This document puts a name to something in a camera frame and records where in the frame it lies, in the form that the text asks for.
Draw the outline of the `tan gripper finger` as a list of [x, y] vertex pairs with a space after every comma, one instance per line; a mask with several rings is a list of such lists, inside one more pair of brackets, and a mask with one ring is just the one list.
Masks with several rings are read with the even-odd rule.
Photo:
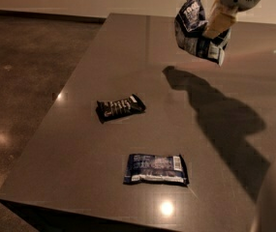
[[208, 39], [218, 37], [236, 22], [237, 11], [237, 7], [229, 7], [221, 0], [215, 0], [202, 35]]

